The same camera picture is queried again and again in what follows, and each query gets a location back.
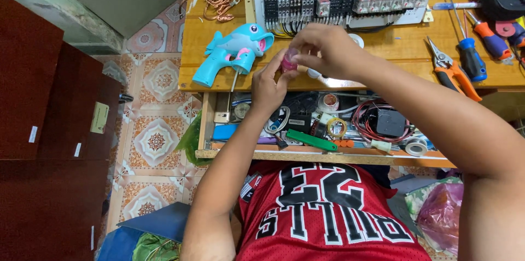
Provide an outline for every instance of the pliers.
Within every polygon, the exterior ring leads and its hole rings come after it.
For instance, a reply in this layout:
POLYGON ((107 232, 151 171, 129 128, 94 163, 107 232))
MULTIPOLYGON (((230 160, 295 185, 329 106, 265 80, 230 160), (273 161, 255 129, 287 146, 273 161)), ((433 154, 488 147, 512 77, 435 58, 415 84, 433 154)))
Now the pliers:
POLYGON ((430 40, 429 36, 427 36, 427 39, 430 47, 432 48, 432 52, 434 53, 434 72, 436 73, 439 82, 443 86, 466 95, 474 101, 481 101, 482 98, 476 93, 476 90, 474 89, 474 86, 472 86, 470 79, 465 74, 465 71, 461 68, 461 66, 458 65, 458 62, 456 60, 452 60, 450 56, 441 52, 436 47, 434 42, 430 40), (461 85, 461 89, 453 81, 454 78, 461 85))

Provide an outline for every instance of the wooden desk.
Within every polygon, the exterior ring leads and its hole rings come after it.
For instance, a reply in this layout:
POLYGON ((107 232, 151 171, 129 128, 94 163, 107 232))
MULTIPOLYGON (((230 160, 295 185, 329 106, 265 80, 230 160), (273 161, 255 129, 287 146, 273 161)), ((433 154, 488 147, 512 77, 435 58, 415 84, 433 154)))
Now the wooden desk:
MULTIPOLYGON (((448 1, 430 0, 429 5, 433 6, 435 3, 448 1)), ((454 2, 468 2, 468 0, 454 0, 454 2)), ((206 19, 203 19, 203 22, 201 22, 199 17, 202 18, 204 5, 204 0, 197 0, 196 5, 186 14, 179 88, 182 91, 193 92, 229 91, 234 78, 234 71, 231 67, 223 68, 219 71, 211 88, 193 83, 192 77, 200 64, 206 59, 204 51, 212 40, 213 33, 219 30, 223 36, 226 36, 238 26, 246 23, 244 1, 230 9, 229 13, 233 14, 235 18, 227 23, 207 21, 206 19)), ((463 11, 459 10, 458 12, 463 20, 463 11)), ((433 73, 430 51, 427 49, 424 39, 426 39, 426 36, 430 36, 440 50, 459 61, 459 52, 456 49, 456 45, 462 35, 452 10, 432 11, 432 15, 434 16, 434 22, 431 23, 399 25, 389 27, 379 33, 359 35, 364 40, 365 50, 371 54, 384 57, 406 71, 437 82, 433 73)), ((506 66, 500 61, 492 60, 482 46, 478 35, 474 34, 470 23, 466 26, 466 30, 469 36, 474 35, 476 38, 477 50, 487 64, 487 80, 475 83, 474 86, 483 89, 524 90, 525 72, 520 68, 518 62, 514 61, 514 65, 506 66)), ((286 48, 289 42, 289 39, 276 38, 275 43, 266 51, 265 55, 256 58, 250 74, 248 76, 239 75, 235 90, 249 91, 252 74, 256 70, 263 68, 271 60, 272 56, 280 49, 286 48)), ((363 88, 362 84, 353 81, 324 78, 313 80, 306 74, 302 74, 289 83, 290 90, 355 90, 361 88, 363 88)))

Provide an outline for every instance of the smartphone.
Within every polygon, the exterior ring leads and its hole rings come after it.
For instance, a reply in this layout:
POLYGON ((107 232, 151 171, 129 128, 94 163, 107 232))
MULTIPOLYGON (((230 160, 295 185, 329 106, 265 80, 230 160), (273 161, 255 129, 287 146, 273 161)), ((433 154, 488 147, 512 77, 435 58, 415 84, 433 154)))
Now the smartphone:
POLYGON ((215 104, 215 115, 213 121, 215 123, 227 124, 230 120, 230 110, 232 108, 232 94, 217 93, 217 104, 215 104))

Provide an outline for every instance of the red basketball jersey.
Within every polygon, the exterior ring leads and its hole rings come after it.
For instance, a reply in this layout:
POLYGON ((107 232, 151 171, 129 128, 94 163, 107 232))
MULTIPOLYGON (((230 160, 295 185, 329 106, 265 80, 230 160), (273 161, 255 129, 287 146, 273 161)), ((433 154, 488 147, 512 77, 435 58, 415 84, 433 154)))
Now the red basketball jersey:
POLYGON ((256 172, 237 260, 430 260, 386 204, 396 190, 358 166, 267 161, 256 172))

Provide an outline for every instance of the pink plastic bag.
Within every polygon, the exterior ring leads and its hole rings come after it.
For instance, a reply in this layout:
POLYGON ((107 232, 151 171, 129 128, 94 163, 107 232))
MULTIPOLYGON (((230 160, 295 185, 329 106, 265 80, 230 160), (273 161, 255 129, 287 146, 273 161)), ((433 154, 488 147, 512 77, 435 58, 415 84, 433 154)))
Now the pink plastic bag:
POLYGON ((416 220, 419 228, 442 250, 447 250, 456 256, 462 199, 463 184, 439 184, 428 195, 416 220))

